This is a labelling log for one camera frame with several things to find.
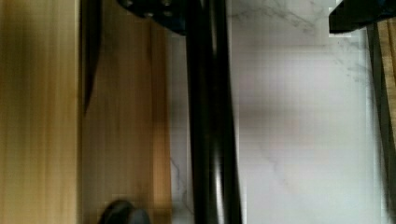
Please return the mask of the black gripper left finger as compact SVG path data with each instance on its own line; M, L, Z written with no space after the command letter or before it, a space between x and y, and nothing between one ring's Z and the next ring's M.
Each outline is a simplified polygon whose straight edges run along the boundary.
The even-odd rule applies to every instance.
M139 18L149 18L178 35L186 34L187 0L117 0L119 5Z

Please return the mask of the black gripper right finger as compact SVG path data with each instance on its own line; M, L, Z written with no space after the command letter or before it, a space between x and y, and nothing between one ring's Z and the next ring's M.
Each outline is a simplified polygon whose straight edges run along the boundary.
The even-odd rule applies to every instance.
M396 0L342 0L329 15L329 33L353 32L395 15Z

